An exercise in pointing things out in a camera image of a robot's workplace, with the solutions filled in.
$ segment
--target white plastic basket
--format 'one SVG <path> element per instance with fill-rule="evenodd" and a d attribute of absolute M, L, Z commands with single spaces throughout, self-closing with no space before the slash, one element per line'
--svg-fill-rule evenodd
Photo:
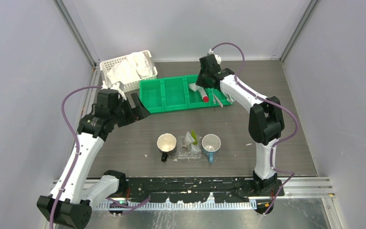
<path fill-rule="evenodd" d="M 153 63 L 151 53 L 148 50 L 144 50 L 144 51 L 142 51 L 142 53 L 144 53 L 145 57 L 148 59 L 148 64 L 153 68 L 153 76 L 146 77 L 146 78 L 125 84 L 124 89 L 123 89 L 124 92 L 129 92 L 129 91 L 139 89 L 141 80 L 154 80 L 154 79 L 156 79 L 156 76 L 158 75 L 158 71 L 156 70 L 155 64 Z M 105 83 L 107 83 L 105 76 L 110 71 L 110 69 L 112 69 L 112 67 L 116 63 L 119 63 L 126 59 L 127 59 L 126 56 L 121 56 L 121 57 L 117 57 L 114 59 L 100 62 L 99 66 L 100 66 L 100 71 L 102 72 L 102 80 L 105 81 Z"/>

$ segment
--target gray wall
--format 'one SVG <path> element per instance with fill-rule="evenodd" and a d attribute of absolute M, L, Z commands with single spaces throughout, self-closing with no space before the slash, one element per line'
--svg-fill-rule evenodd
<path fill-rule="evenodd" d="M 0 229 L 36 229 L 63 170 L 72 136 L 62 98 L 86 86 L 92 68 L 52 0 L 0 1 Z M 76 123 L 84 94 L 66 111 Z"/>
<path fill-rule="evenodd" d="M 366 1 L 321 1 L 285 61 L 317 170 L 366 228 Z"/>
<path fill-rule="evenodd" d="M 279 59 L 310 0 L 66 0 L 103 60 L 150 50 L 155 60 L 195 61 L 221 42 L 247 59 Z M 232 47 L 218 49 L 238 60 Z"/>

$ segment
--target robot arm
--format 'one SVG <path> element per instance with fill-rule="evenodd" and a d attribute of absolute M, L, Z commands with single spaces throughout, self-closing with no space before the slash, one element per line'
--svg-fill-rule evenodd
<path fill-rule="evenodd" d="M 84 116 L 77 129 L 81 143 L 80 152 L 76 154 L 74 147 L 64 172 L 50 195 L 40 196 L 37 207 L 47 220 L 50 219 L 52 206 L 66 176 L 70 176 L 62 190 L 58 204 L 54 210 L 54 223 L 76 229 L 85 228 L 95 208 L 106 197 L 113 193 L 124 192 L 126 189 L 125 174 L 109 170 L 96 184 L 83 191 L 88 172 L 92 163 L 106 141 L 108 134 L 115 125 L 122 127 L 146 118 L 150 113 L 141 103 L 137 93 L 132 99 L 135 108 L 131 108 L 128 100 L 116 85 L 113 89 L 102 89 L 97 95 L 97 103 L 92 106 L 92 112 Z"/>
<path fill-rule="evenodd" d="M 276 143 L 284 130 L 283 113 L 281 109 L 271 106 L 258 99 L 264 98 L 280 104 L 276 97 L 267 98 L 259 94 L 242 81 L 239 83 L 257 95 L 252 96 L 235 81 L 234 72 L 228 68 L 221 69 L 219 56 L 209 54 L 200 58 L 201 70 L 196 84 L 204 88 L 215 88 L 230 95 L 249 112 L 249 134 L 256 142 L 256 167 L 253 172 L 256 190 L 271 187 L 277 181 L 275 166 L 275 151 L 270 158 L 272 145 Z"/>

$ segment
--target gray table surface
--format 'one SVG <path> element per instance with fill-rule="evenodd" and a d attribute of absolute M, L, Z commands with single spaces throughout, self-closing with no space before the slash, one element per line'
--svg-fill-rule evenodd
<path fill-rule="evenodd" d="M 222 67 L 236 71 L 241 62 L 223 62 Z M 157 62 L 158 78 L 198 74 L 199 62 Z M 266 96 L 276 96 L 281 104 L 297 115 L 284 71 L 279 61 L 246 61 L 239 77 Z M 97 154 L 89 177 L 101 177 L 108 169 L 128 177 L 250 176 L 256 164 L 256 148 L 248 132 L 248 112 L 238 103 L 231 106 L 152 114 L 109 134 Z M 294 131 L 294 122 L 284 113 L 282 136 Z M 213 164 L 204 161 L 161 162 L 156 141 L 161 134 L 216 134 L 222 146 Z M 298 134 L 277 147 L 277 168 L 296 172 L 297 176 L 315 176 L 316 170 L 302 128 Z"/>

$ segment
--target green compartment tray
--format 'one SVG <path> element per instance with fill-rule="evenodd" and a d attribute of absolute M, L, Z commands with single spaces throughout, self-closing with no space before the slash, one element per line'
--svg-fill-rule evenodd
<path fill-rule="evenodd" d="M 196 80 L 197 75 L 184 75 L 140 81 L 141 102 L 151 114 L 219 106 L 218 102 L 214 104 L 213 93 L 224 106 L 231 105 L 222 92 L 211 88 L 205 89 L 210 101 L 203 102 L 200 93 L 190 90 L 188 86 Z"/>

